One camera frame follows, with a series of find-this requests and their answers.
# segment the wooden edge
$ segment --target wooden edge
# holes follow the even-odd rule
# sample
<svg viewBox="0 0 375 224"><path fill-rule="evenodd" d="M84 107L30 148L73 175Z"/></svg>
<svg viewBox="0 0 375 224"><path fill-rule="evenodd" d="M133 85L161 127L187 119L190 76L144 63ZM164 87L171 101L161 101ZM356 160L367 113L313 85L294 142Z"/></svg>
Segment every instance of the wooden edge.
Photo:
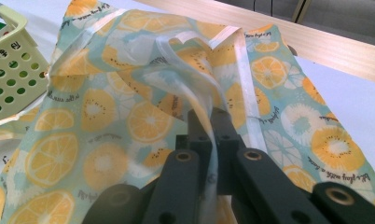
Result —
<svg viewBox="0 0 375 224"><path fill-rule="evenodd" d="M254 30L269 23L279 27L298 56L347 74L375 81L375 46L310 27L282 21L212 0L134 0L199 21Z"/></svg>

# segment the fabric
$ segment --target fabric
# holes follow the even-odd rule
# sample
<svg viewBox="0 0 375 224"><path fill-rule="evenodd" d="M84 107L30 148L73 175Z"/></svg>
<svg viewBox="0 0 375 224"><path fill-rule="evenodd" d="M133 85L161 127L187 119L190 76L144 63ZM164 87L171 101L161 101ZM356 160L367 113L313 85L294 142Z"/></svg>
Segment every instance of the fabric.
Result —
<svg viewBox="0 0 375 224"><path fill-rule="evenodd" d="M244 34L72 1L46 97L0 121L0 151L10 151L0 172L0 222L81 222L106 188L141 188L160 174L175 135L187 133L189 110L214 142L213 106L228 110L245 143L267 151L297 186L311 191L336 181L375 203L374 171L276 26ZM217 176L215 151L210 177ZM205 184L201 223L235 223L215 186Z"/></svg>

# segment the black plastic part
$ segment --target black plastic part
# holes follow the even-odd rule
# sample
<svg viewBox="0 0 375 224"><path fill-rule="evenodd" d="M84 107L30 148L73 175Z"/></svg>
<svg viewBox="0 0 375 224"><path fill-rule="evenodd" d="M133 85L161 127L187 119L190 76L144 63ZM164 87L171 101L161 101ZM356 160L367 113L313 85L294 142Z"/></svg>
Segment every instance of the black plastic part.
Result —
<svg viewBox="0 0 375 224"><path fill-rule="evenodd" d="M212 143L194 110L187 113L187 135L188 149L195 151L200 156L200 191L202 191L207 178Z"/></svg>
<svg viewBox="0 0 375 224"><path fill-rule="evenodd" d="M170 153L146 209L143 224L197 223L199 166L199 156L194 151L181 149Z"/></svg>
<svg viewBox="0 0 375 224"><path fill-rule="evenodd" d="M312 203L332 223L375 224L375 206L341 184L326 182L315 185Z"/></svg>
<svg viewBox="0 0 375 224"><path fill-rule="evenodd" d="M243 189L243 185L236 178L234 194L231 197L231 208L239 224L261 224L260 217Z"/></svg>
<svg viewBox="0 0 375 224"><path fill-rule="evenodd" d="M235 167L262 223L329 223L266 153L240 150Z"/></svg>
<svg viewBox="0 0 375 224"><path fill-rule="evenodd" d="M228 112L214 108L211 124L214 129L215 140L217 143L218 157L218 179L217 194L231 195L236 176L232 168L232 162L235 160L237 151L240 147L240 136L237 134L231 122L231 116Z"/></svg>
<svg viewBox="0 0 375 224"><path fill-rule="evenodd" d="M188 149L188 135L177 134L175 137L175 150Z"/></svg>
<svg viewBox="0 0 375 224"><path fill-rule="evenodd" d="M92 205L83 224L139 223L143 193L134 186L115 185L105 190Z"/></svg>

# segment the green plastic basket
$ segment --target green plastic basket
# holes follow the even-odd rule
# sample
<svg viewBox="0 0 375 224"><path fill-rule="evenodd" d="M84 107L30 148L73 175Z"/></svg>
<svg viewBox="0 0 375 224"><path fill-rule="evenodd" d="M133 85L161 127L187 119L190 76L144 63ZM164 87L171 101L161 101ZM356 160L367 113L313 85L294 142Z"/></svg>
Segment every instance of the green plastic basket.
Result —
<svg viewBox="0 0 375 224"><path fill-rule="evenodd" d="M0 18L11 29L0 38L0 119L4 119L45 92L49 65L25 30L22 15L0 4Z"/></svg>

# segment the printed fabric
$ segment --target printed fabric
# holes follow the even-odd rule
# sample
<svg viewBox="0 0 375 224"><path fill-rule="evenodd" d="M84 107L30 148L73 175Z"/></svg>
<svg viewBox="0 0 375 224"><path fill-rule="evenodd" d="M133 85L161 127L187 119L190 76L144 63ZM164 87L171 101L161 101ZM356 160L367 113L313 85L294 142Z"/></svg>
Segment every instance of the printed fabric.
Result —
<svg viewBox="0 0 375 224"><path fill-rule="evenodd" d="M48 76L39 105L0 120L0 223L82 222L105 189L160 175L188 111L214 143L213 107L300 188L334 181L375 203L374 171L275 25L244 33L75 0ZM213 146L200 223L236 223L216 197Z"/></svg>

